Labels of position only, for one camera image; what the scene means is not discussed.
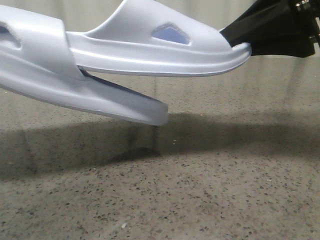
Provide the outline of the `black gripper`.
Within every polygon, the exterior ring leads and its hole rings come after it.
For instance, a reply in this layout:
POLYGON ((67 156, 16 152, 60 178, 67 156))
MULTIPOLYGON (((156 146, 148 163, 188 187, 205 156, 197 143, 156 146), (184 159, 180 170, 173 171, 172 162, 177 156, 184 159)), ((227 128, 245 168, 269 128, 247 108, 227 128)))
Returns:
POLYGON ((306 58, 320 45, 319 0, 257 0, 220 33, 234 47, 249 43, 252 56, 306 58))

